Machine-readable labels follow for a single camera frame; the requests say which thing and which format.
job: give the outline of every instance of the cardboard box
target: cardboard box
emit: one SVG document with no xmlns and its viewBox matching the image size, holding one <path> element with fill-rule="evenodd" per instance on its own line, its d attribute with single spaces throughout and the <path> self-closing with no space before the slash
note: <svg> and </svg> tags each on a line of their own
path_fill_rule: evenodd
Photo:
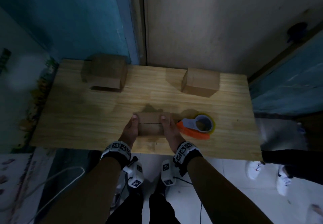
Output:
<svg viewBox="0 0 323 224">
<path fill-rule="evenodd" d="M 203 69 L 188 68 L 183 80 L 183 93 L 210 97 L 219 90 L 220 73 Z"/>
<path fill-rule="evenodd" d="M 160 116 L 165 115 L 168 121 L 169 112 L 134 112 L 138 116 L 138 136 L 164 136 Z"/>
<path fill-rule="evenodd" d="M 123 89 L 127 78 L 126 57 L 97 54 L 91 57 L 86 81 L 92 90 L 119 91 Z"/>
</svg>

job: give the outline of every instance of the blue wall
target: blue wall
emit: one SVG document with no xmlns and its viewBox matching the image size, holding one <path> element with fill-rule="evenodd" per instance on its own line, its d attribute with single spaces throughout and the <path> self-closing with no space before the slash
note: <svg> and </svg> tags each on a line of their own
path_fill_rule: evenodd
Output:
<svg viewBox="0 0 323 224">
<path fill-rule="evenodd" d="M 301 115 L 323 110 L 323 32 L 250 86 L 254 112 Z"/>
<path fill-rule="evenodd" d="M 136 55 L 134 36 L 127 41 L 123 26 L 133 35 L 129 0 L 119 2 L 123 18 L 117 0 L 0 0 L 0 6 L 55 59 L 86 59 L 101 52 L 127 56 L 130 62 L 127 42 Z"/>
</svg>

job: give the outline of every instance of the wooden board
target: wooden board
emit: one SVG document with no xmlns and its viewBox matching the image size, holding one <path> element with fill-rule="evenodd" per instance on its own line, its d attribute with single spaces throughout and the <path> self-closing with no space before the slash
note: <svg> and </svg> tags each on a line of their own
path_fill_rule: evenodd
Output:
<svg viewBox="0 0 323 224">
<path fill-rule="evenodd" d="M 210 98 L 180 92 L 185 70 L 128 66 L 121 93 L 91 91 L 82 82 L 87 61 L 60 64 L 32 146 L 103 150 L 118 140 L 133 112 L 171 112 L 176 119 L 205 112 L 216 123 L 211 139 L 189 137 L 203 155 L 261 160 L 260 141 L 245 75 L 220 74 L 220 90 Z M 138 137 L 133 153 L 173 155 L 165 138 Z"/>
</svg>

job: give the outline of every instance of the forearm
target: forearm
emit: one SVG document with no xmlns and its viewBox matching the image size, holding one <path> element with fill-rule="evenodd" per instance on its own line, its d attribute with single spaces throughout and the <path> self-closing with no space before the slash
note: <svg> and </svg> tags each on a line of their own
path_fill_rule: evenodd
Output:
<svg viewBox="0 0 323 224">
<path fill-rule="evenodd" d="M 103 158 L 73 189 L 59 198 L 41 223 L 105 223 L 120 172 L 116 159 Z"/>
<path fill-rule="evenodd" d="M 193 158 L 187 171 L 212 223 L 272 224 L 247 196 L 204 158 Z"/>
</svg>

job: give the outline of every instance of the black pants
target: black pants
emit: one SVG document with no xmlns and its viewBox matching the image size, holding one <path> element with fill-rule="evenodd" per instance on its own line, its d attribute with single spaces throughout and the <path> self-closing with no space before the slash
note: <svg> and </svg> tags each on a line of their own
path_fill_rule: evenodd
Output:
<svg viewBox="0 0 323 224">
<path fill-rule="evenodd" d="M 106 224 L 141 224 L 143 198 L 138 194 L 129 197 L 109 216 Z M 163 195 L 154 193 L 149 198 L 150 224 L 180 224 L 175 211 Z"/>
<path fill-rule="evenodd" d="M 285 165 L 289 176 L 323 185 L 323 152 L 304 150 L 262 151 L 265 163 Z"/>
</svg>

